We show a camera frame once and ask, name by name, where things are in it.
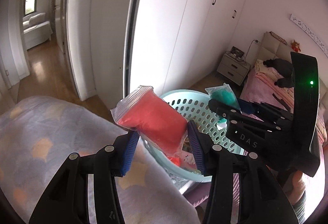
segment white couch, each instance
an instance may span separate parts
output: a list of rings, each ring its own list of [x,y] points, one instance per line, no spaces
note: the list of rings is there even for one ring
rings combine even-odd
[[[45,13],[33,13],[23,18],[23,29],[26,49],[51,40],[53,31]]]

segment wardrobe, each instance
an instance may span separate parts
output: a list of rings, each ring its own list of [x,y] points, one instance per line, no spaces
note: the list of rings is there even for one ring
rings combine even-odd
[[[139,0],[130,91],[188,88],[215,69],[245,0]]]

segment stuffed animal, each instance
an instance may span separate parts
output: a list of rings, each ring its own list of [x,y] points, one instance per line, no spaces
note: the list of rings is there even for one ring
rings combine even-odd
[[[291,46],[292,46],[292,49],[295,51],[295,52],[300,52],[301,49],[300,49],[300,44],[298,42],[296,42],[295,40],[292,41],[291,43]]]

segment mint green plastic basket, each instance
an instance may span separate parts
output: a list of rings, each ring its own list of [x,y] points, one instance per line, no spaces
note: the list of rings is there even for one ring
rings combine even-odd
[[[225,136],[225,128],[218,131],[216,123],[219,116],[211,112],[207,106],[210,99],[209,95],[191,90],[174,90],[163,94],[161,98],[188,121],[194,120],[199,131],[210,135],[215,144],[220,144],[232,153],[243,153],[244,150],[239,145],[230,141]],[[161,151],[149,143],[145,142],[145,146],[159,165],[161,165],[172,178],[196,182],[211,181],[212,177],[210,176],[204,177],[200,172],[193,173],[173,164]]]

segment headboard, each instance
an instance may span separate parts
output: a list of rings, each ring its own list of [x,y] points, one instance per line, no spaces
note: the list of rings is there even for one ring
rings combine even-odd
[[[294,50],[274,38],[269,32],[264,34],[259,52],[257,54],[256,59],[260,60],[268,60],[268,59],[275,59],[281,58],[292,62],[290,57],[290,52],[294,52]],[[324,105],[325,108],[328,109],[328,93],[327,87],[323,83],[323,81],[319,78],[319,93],[320,93],[320,102]]]

